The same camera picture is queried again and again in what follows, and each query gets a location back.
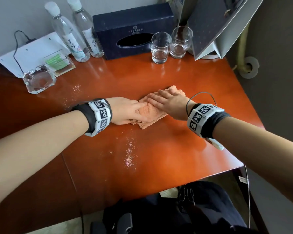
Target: person's left hand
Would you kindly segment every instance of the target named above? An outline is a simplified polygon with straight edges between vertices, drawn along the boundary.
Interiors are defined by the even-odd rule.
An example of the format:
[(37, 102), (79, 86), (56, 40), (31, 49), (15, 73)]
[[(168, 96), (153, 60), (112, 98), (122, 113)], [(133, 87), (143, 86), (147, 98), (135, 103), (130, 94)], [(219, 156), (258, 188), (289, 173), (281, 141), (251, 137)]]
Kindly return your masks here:
[(147, 103), (139, 103), (136, 100), (129, 100), (123, 97), (106, 98), (109, 102), (113, 117), (111, 122), (116, 125), (129, 124), (132, 119), (138, 121), (148, 121), (144, 116), (138, 112), (139, 108), (146, 106)]

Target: orange cloth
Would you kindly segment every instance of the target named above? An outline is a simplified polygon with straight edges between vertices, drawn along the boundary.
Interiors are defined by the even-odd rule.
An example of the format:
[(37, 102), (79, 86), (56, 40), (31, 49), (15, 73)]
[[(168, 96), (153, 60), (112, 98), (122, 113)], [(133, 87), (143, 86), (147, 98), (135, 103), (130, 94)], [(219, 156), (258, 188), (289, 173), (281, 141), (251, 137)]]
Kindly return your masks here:
[[(177, 90), (176, 86), (170, 86), (168, 89), (165, 89), (165, 91), (168, 90), (172, 90), (173, 93), (177, 92), (180, 93), (182, 95), (185, 95), (185, 93), (182, 90)], [(147, 102), (147, 99), (149, 97), (145, 96), (142, 99), (139, 100), (139, 102)], [(150, 122), (141, 122), (141, 121), (136, 121), (134, 120), (133, 122), (131, 122), (131, 124), (135, 125), (138, 124), (140, 126), (141, 129), (145, 129), (148, 126), (152, 125), (153, 123), (157, 122), (159, 119), (165, 117), (167, 115), (166, 112), (154, 107), (152, 104), (147, 103), (146, 106), (140, 108), (139, 113), (143, 116), (146, 116), (148, 119), (150, 119)]]

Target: table top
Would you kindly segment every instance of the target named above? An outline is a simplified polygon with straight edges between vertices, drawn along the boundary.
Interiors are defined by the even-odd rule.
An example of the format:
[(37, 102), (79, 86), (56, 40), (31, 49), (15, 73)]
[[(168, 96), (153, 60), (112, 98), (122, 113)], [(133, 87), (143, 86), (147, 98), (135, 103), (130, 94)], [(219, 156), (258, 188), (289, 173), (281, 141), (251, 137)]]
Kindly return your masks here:
[[(37, 95), (27, 92), (22, 79), (0, 76), (0, 138), (65, 113), (81, 101), (115, 96), (139, 100), (172, 85), (188, 97), (210, 92), (231, 116), (263, 127), (225, 59), (194, 61), (186, 54), (158, 65), (151, 54), (141, 54), (75, 64)], [(199, 94), (194, 101), (213, 103), (208, 94)], [(112, 124), (93, 138), (79, 137), (63, 156), (77, 193), (57, 156), (0, 204), (0, 233), (25, 233), (77, 217), (77, 200), (86, 214), (121, 198), (144, 197), (243, 165), (170, 116), (144, 130)]]

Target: pipe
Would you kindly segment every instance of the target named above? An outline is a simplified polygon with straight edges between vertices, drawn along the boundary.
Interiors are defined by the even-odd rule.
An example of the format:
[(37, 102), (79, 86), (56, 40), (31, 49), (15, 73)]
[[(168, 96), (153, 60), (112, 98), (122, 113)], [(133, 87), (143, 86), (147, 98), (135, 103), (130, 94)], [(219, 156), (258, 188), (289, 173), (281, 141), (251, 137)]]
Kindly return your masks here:
[(239, 39), (238, 46), (238, 54), (237, 54), (237, 68), (239, 71), (244, 73), (250, 73), (252, 71), (252, 67), (245, 64), (245, 49), (246, 49), (246, 39), (248, 34), (248, 27), (250, 26), (250, 22), (246, 25), (244, 30), (242, 31)]

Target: wall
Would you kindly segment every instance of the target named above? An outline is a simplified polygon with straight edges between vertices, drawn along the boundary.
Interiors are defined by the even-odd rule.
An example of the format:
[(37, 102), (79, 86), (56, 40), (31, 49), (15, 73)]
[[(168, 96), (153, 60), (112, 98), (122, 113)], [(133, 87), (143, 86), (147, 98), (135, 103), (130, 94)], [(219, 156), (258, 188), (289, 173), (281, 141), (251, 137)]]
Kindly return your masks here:
[[(40, 38), (53, 32), (50, 15), (44, 9), (48, 1), (55, 1), (62, 15), (71, 18), (66, 0), (0, 0), (0, 56), (16, 47), (14, 32), (22, 30), (30, 38)], [(80, 0), (90, 15), (119, 11), (162, 2), (163, 0)], [(26, 38), (17, 33), (20, 45)]]
[[(235, 49), (228, 59), (235, 64)], [(238, 77), (265, 128), (293, 141), (293, 0), (264, 0), (254, 15), (246, 56), (260, 63), (253, 79)], [(250, 188), (270, 234), (293, 233), (293, 203), (250, 171)]]

